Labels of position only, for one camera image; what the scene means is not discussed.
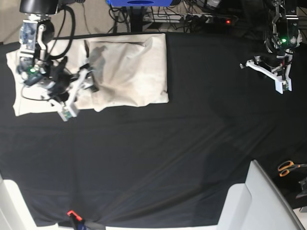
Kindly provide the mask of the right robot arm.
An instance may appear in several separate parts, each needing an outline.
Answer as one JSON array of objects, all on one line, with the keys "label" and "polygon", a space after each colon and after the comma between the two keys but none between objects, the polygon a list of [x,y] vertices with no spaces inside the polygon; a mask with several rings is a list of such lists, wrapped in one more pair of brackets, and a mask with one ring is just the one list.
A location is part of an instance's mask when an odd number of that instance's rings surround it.
[{"label": "right robot arm", "polygon": [[[77,117],[79,109],[75,103],[82,90],[96,92],[93,69],[88,63],[71,74],[66,68],[67,53],[71,48],[76,29],[73,0],[23,0],[20,12],[27,15],[20,29],[19,62],[16,68],[22,78],[22,89],[36,89],[37,97],[30,101],[49,102],[56,108],[64,122]],[[67,47],[58,55],[48,48],[51,41],[59,38],[51,22],[51,16],[64,12],[71,16],[71,32]]]}]

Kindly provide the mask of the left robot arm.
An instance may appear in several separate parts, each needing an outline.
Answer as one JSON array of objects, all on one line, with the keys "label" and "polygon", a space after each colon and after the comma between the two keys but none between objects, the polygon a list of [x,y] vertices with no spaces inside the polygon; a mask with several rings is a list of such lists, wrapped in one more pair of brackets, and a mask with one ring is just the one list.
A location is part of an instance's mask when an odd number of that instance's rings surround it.
[{"label": "left robot arm", "polygon": [[295,49],[302,42],[296,0],[263,0],[264,51],[258,51],[240,67],[251,68],[274,81],[275,90],[292,91],[290,70]]}]

